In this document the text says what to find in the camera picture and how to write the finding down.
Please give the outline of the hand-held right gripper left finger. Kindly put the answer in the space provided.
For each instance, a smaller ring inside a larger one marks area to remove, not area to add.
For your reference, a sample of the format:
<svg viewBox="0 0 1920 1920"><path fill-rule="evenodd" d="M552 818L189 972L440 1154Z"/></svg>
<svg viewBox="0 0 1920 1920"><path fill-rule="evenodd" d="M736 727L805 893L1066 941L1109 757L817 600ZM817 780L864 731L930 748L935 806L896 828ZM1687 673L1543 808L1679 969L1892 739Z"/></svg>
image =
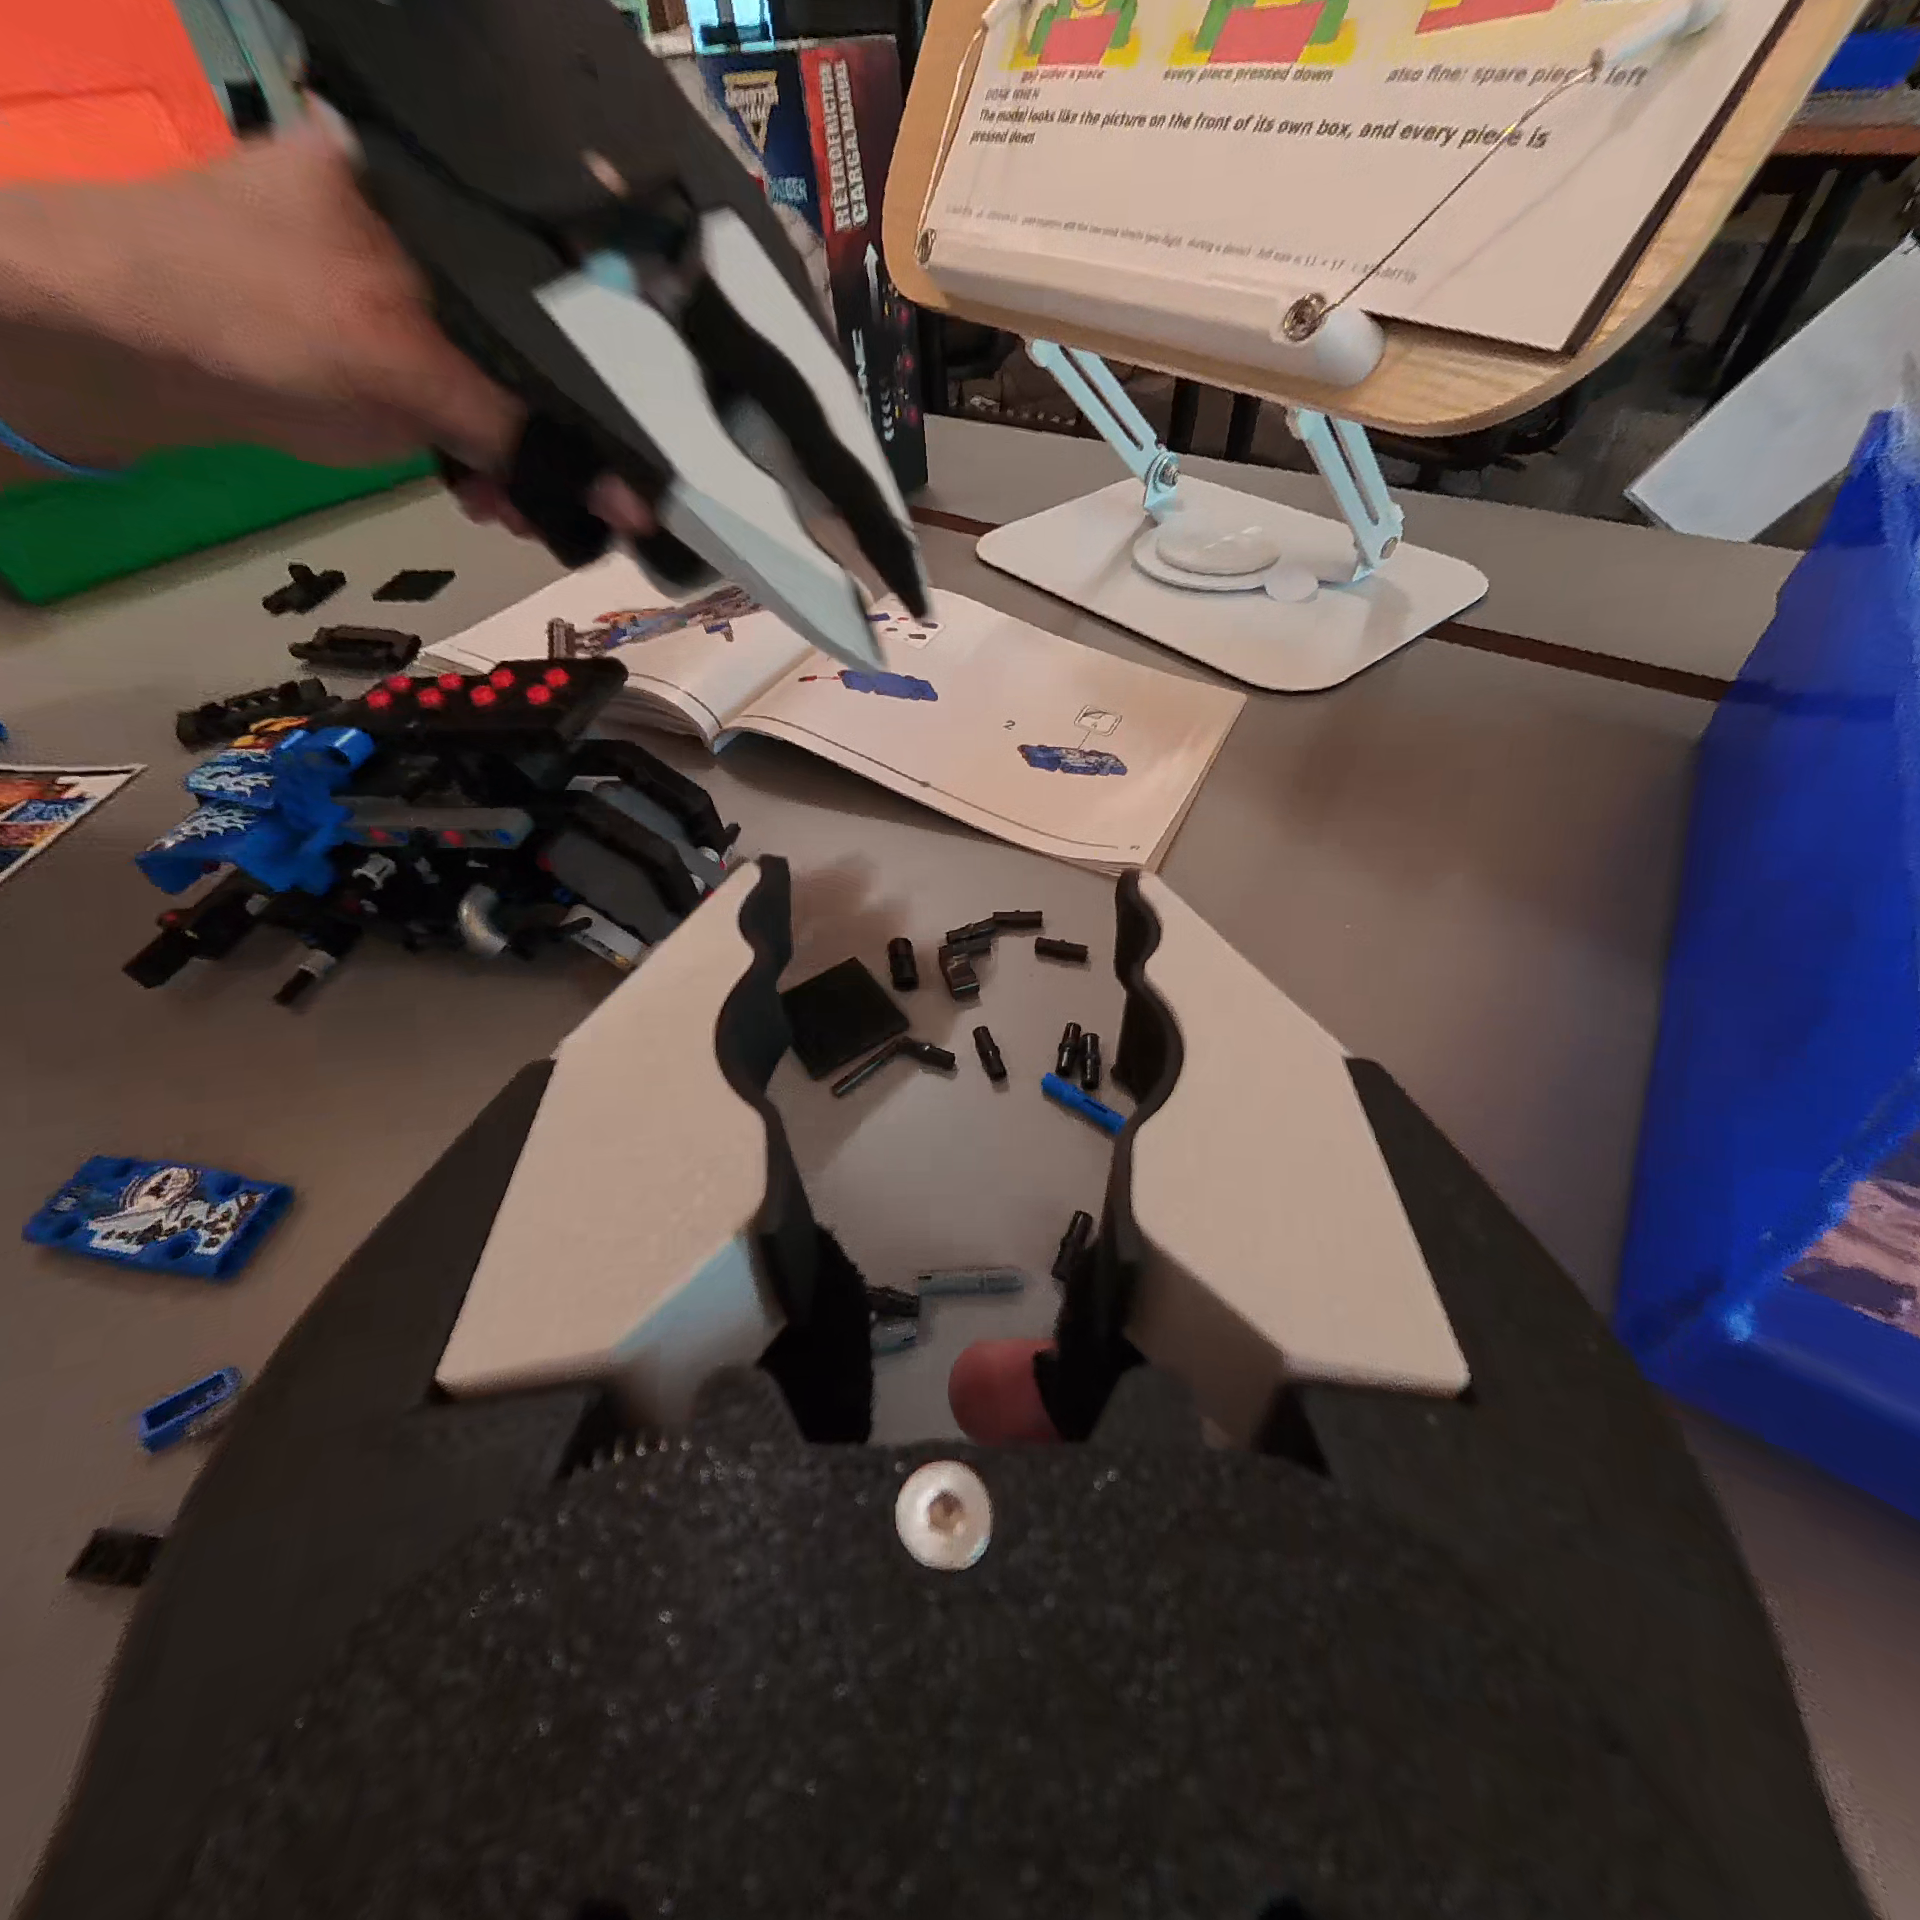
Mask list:
<svg viewBox="0 0 1920 1920"><path fill-rule="evenodd" d="M592 1383L688 1428L758 1366L800 1428L872 1428L864 1282L769 1104L791 947L791 865L749 858L556 1048L436 1390Z"/></svg>

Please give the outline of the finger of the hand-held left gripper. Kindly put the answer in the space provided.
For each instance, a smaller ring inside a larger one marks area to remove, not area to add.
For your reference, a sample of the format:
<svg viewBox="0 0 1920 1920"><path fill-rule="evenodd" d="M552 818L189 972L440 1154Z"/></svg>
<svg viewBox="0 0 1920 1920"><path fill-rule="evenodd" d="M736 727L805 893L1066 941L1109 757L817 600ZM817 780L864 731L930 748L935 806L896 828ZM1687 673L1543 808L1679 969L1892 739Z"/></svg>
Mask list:
<svg viewBox="0 0 1920 1920"><path fill-rule="evenodd" d="M848 670L880 670L863 590L805 529L793 495L718 418L675 322L652 307L614 249L540 290L545 317L612 388L621 421L660 453L660 529L714 571L751 586L817 651Z"/></svg>
<svg viewBox="0 0 1920 1920"><path fill-rule="evenodd" d="M812 520L835 520L872 576L903 611L926 615L918 531L820 314L742 212L704 208L691 230L682 336L731 446L780 486L800 534Z"/></svg>

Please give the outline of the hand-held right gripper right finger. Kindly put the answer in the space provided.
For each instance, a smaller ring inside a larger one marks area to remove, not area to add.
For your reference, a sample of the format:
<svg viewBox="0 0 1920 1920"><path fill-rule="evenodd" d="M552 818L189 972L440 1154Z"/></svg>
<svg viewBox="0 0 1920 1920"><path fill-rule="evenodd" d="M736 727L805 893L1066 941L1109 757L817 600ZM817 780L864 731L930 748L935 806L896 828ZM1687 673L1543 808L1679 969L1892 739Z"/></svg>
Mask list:
<svg viewBox="0 0 1920 1920"><path fill-rule="evenodd" d="M1160 875L1118 882L1114 969L1129 1115L1061 1282L1058 1434L1138 1366L1240 1446L1304 1383L1457 1400L1470 1361L1357 1061Z"/></svg>

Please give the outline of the lego instruction booklet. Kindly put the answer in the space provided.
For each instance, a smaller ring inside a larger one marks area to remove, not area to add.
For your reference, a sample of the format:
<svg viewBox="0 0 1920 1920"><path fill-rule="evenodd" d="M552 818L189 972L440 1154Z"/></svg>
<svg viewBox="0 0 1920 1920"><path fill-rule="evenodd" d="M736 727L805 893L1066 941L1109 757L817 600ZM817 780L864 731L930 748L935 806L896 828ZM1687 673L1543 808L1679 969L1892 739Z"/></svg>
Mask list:
<svg viewBox="0 0 1920 1920"><path fill-rule="evenodd" d="M736 583L670 596L612 556L432 640L428 658L614 658L605 717L682 731L708 753L738 739L798 748L1024 853L1118 875L1157 873L1248 697L1054 636L935 590L915 619L867 611L878 661L811 647Z"/></svg>

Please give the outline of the person's left forearm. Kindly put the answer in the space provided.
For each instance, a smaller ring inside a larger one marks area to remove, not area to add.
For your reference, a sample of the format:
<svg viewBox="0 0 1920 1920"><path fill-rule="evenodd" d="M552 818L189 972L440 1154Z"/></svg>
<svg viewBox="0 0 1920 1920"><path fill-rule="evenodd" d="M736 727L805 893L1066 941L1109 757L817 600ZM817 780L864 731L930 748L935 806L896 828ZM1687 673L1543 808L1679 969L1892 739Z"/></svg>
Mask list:
<svg viewBox="0 0 1920 1920"><path fill-rule="evenodd" d="M87 200L3 185L3 453L71 474L105 468L91 418L101 251Z"/></svg>

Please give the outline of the dark red lego box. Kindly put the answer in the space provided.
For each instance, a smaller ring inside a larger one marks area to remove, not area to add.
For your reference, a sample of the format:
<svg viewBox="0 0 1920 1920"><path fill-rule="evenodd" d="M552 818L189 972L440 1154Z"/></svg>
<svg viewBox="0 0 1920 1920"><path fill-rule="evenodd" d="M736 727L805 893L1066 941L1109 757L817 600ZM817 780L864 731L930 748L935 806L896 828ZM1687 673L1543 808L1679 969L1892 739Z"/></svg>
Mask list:
<svg viewBox="0 0 1920 1920"><path fill-rule="evenodd" d="M898 489L915 495L926 484L921 317L880 251L901 116L898 45L891 34L805 41L800 80L835 336Z"/></svg>

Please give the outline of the blue truck lego box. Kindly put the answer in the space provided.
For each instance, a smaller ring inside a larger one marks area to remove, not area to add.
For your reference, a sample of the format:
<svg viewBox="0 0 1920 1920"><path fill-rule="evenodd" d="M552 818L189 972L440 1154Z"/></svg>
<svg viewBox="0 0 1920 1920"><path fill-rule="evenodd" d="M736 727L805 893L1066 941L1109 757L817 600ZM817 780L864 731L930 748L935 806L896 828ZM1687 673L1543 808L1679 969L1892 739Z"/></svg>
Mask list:
<svg viewBox="0 0 1920 1920"><path fill-rule="evenodd" d="M758 179L780 228L802 253L817 256L823 251L823 197L800 48L773 41L694 51L682 80L691 105Z"/></svg>

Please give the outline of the black square lego plate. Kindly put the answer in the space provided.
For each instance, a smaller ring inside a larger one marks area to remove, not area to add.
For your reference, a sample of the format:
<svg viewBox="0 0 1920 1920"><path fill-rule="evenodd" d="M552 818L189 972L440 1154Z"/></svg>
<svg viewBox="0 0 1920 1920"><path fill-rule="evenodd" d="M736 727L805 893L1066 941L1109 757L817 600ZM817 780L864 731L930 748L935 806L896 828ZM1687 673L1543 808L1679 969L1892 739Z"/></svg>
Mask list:
<svg viewBox="0 0 1920 1920"><path fill-rule="evenodd" d="M906 1011L856 957L788 988L780 1008L805 1077L823 1080L906 1036Z"/></svg>

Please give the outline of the scattered black lego pins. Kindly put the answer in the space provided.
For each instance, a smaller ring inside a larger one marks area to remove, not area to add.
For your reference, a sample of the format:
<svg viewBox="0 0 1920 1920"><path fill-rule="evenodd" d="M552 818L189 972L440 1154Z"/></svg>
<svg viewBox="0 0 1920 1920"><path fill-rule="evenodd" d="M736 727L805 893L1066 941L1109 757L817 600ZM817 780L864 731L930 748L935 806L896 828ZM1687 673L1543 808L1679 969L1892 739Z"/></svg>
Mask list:
<svg viewBox="0 0 1920 1920"><path fill-rule="evenodd" d="M1044 913L1032 907L1017 912L994 912L979 922L961 924L942 933L935 947L930 972L941 979L941 988L957 1008L972 1008L979 1002L979 965L996 957L1003 941L1028 941L1032 957L1044 965L1086 965L1089 943L1063 941L1044 931ZM921 988L921 954L911 938L896 933L885 947L885 979L880 986L898 1000ZM898 1041L878 1048L872 1059L841 1067L830 1080L832 1097L848 1097L852 1089L872 1085L885 1067L896 1061L911 1061L926 1075L957 1075L957 1050L942 1041L924 1037L911 1027Z"/></svg>

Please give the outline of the blue black lego vehicle model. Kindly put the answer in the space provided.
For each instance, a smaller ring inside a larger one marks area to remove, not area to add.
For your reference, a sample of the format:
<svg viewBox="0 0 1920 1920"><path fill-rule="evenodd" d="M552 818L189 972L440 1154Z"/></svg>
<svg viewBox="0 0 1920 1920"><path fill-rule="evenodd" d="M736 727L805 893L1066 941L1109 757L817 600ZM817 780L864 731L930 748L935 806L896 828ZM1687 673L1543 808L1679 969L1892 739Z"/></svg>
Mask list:
<svg viewBox="0 0 1920 1920"><path fill-rule="evenodd" d="M136 854L169 907L127 979L165 986L258 927L302 943L278 1004L372 938L485 960L581 943L634 965L721 886L738 828L596 727L623 685L612 655L392 673L237 731Z"/></svg>

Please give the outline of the black long lego beam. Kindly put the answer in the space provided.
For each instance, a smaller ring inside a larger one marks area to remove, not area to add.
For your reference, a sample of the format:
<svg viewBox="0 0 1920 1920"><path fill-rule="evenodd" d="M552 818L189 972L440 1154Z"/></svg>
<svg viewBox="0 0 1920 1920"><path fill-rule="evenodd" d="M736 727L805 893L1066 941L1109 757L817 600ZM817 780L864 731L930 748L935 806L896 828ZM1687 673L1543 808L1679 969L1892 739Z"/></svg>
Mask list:
<svg viewBox="0 0 1920 1920"><path fill-rule="evenodd" d="M177 740L185 751L226 748L262 727L273 731L324 716L329 705L334 693L314 674L258 685L198 701L196 709L179 709Z"/></svg>

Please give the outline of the person's left hand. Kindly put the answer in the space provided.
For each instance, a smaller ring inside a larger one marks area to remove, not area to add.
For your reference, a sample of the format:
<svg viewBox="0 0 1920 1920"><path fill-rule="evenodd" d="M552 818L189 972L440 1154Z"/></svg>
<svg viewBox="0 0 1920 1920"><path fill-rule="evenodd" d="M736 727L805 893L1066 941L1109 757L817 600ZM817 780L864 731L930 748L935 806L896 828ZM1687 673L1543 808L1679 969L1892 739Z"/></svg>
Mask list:
<svg viewBox="0 0 1920 1920"><path fill-rule="evenodd" d="M314 464L444 453L466 516L535 534L506 494L524 408L452 341L334 130L115 190L105 230L106 322L185 411Z"/></svg>

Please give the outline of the orange plastic bin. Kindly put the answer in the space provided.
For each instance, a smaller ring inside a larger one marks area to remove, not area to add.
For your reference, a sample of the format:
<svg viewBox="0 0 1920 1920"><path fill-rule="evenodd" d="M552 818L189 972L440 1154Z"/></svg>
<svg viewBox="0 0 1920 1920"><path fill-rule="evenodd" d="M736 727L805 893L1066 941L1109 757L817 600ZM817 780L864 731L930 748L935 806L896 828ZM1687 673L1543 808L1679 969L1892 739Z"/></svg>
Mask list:
<svg viewBox="0 0 1920 1920"><path fill-rule="evenodd" d="M132 182L232 150L172 4L3 4L3 182Z"/></svg>

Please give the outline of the green plastic bin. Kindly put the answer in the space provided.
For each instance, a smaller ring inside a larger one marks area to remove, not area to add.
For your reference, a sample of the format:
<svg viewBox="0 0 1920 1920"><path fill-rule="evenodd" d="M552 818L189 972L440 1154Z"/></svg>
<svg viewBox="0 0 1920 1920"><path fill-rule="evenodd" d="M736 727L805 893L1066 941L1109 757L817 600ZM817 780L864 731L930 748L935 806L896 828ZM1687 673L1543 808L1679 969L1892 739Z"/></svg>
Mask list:
<svg viewBox="0 0 1920 1920"><path fill-rule="evenodd" d="M422 477L436 477L428 453L324 468L268 446L221 444L160 449L106 477L7 484L3 586L26 604L60 604Z"/></svg>

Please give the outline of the printed instruction sheet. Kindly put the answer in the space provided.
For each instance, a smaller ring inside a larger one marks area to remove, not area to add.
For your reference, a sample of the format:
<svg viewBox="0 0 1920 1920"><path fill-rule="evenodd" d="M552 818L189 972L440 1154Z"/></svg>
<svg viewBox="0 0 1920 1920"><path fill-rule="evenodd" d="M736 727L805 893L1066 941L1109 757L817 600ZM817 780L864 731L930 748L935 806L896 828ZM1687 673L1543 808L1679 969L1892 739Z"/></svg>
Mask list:
<svg viewBox="0 0 1920 1920"><path fill-rule="evenodd" d="M994 4L918 253L949 300L1304 366L1582 345L1794 4Z"/></svg>

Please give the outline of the wooden white document stand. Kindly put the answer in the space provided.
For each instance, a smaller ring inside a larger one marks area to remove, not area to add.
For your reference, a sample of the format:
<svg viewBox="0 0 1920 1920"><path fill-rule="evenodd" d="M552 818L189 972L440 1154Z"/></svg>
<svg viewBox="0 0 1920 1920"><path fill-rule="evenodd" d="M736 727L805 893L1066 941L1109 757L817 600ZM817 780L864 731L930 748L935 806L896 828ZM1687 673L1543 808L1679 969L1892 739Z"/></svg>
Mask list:
<svg viewBox="0 0 1920 1920"><path fill-rule="evenodd" d="M1129 480L1000 525L979 559L1263 693L1343 685L1484 596L1476 563L1407 542L1369 432L1462 437L1598 373L1702 256L1862 17L1794 4L1582 345L1514 350L1352 310L1357 332L1308 336L1304 366L1248 366L949 300L926 278L918 215L988 5L926 8L880 215L889 268L924 314L1016 336Z"/></svg>

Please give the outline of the blue plastic bin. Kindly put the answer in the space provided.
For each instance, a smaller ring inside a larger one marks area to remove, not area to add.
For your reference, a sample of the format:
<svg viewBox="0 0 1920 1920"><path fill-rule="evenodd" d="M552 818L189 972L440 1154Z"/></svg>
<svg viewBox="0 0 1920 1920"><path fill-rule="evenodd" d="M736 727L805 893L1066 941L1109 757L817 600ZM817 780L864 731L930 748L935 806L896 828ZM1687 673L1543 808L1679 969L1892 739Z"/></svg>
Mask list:
<svg viewBox="0 0 1920 1920"><path fill-rule="evenodd" d="M1697 745L1617 1335L1918 1514L1918 400Z"/></svg>

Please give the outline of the colourful sticker sheet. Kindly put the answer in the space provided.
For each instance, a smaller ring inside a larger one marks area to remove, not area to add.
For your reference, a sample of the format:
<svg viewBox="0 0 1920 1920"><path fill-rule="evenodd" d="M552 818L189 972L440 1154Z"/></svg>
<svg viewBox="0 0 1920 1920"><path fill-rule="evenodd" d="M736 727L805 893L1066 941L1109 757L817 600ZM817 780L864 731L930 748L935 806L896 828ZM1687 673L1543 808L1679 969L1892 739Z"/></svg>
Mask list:
<svg viewBox="0 0 1920 1920"><path fill-rule="evenodd" d="M111 804L146 768L127 763L3 763L3 882L26 873L60 834Z"/></svg>

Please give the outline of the white board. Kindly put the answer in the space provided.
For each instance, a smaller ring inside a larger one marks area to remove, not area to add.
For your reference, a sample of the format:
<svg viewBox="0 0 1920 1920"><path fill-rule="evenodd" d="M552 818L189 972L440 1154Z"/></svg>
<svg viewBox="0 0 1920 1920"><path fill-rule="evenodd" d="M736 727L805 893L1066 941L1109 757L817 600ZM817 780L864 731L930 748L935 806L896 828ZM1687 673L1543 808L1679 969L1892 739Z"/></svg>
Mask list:
<svg viewBox="0 0 1920 1920"><path fill-rule="evenodd" d="M1880 411L1918 400L1918 238L1742 375L1627 489L1652 525L1757 542L1838 480Z"/></svg>

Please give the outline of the blue lego frame piece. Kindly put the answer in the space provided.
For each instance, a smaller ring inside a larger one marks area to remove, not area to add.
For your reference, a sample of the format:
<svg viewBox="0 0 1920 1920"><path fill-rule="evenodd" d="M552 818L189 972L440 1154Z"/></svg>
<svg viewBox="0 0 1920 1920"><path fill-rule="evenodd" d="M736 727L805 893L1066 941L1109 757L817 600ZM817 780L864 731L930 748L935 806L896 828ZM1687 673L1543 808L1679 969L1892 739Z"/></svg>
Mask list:
<svg viewBox="0 0 1920 1920"><path fill-rule="evenodd" d="M146 1404L135 1420L135 1440L139 1452L169 1452L182 1440L220 1428L232 1413L241 1390L244 1375L229 1366Z"/></svg>

